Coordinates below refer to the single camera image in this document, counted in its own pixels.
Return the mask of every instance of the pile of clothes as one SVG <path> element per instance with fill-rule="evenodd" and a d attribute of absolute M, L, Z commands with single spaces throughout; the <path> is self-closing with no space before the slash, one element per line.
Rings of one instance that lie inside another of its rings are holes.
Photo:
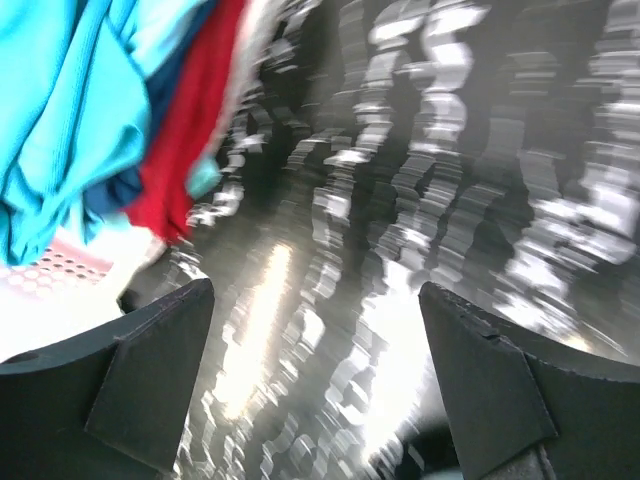
<path fill-rule="evenodd" d="M 166 242 L 219 180 L 248 0 L 15 0 L 0 9 L 0 264 L 109 222 Z"/>

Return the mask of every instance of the navy blue cloth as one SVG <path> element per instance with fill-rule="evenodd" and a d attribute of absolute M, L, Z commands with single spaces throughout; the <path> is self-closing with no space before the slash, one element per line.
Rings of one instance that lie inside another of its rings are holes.
<path fill-rule="evenodd" d="M 147 137 L 149 145 L 158 134 L 169 110 L 189 47 L 217 3 L 218 0 L 209 0 L 198 8 L 180 45 L 146 81 L 151 103 L 151 124 Z M 139 165 L 136 165 L 89 187 L 84 192 L 85 208 L 98 215 L 104 215 L 120 211 L 132 204 L 142 193 L 138 171 Z"/>

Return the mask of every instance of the red fabric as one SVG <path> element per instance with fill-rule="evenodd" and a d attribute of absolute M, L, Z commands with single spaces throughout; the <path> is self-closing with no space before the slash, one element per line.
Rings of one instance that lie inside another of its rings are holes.
<path fill-rule="evenodd" d="M 187 54 L 176 93 L 140 168 L 142 194 L 125 212 L 168 242 L 189 233 L 185 184 L 224 100 L 245 0 L 219 0 Z"/>

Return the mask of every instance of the black and white striped surface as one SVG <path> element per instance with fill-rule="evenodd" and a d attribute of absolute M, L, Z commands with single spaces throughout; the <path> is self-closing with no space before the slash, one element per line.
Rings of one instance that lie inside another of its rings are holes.
<path fill-rule="evenodd" d="M 216 288 L 176 476 L 451 466 L 404 441 L 444 421 L 427 280 L 638 363 L 640 0 L 285 3 L 225 181 L 134 283 Z"/>

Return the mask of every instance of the dark blue fabric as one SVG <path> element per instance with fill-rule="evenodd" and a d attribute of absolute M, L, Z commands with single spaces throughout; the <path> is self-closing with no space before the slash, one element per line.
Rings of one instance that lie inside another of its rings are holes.
<path fill-rule="evenodd" d="M 169 110 L 189 47 L 217 3 L 218 0 L 209 0 L 198 8 L 180 45 L 146 81 L 151 103 L 151 124 L 147 137 L 149 145 L 158 134 L 162 121 Z M 85 190 L 85 208 L 98 215 L 104 215 L 120 211 L 133 203 L 142 193 L 142 183 L 138 174 L 139 167 L 139 165 L 131 167 Z"/>

